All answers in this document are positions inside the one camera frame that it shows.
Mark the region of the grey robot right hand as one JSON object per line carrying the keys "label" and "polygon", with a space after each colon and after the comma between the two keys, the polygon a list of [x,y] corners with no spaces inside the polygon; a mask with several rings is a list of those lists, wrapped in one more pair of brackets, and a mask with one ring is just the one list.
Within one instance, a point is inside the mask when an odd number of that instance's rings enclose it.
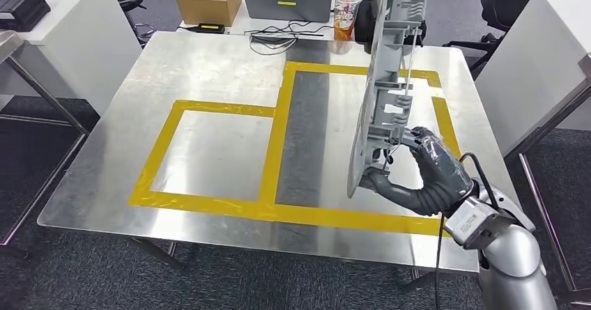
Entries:
{"label": "grey robot right hand", "polygon": [[364,171],[360,187],[419,215],[444,212],[472,191],[472,179],[432,131],[425,127],[407,130],[403,145],[408,147],[418,165],[421,188],[391,183],[385,173],[374,167]]}

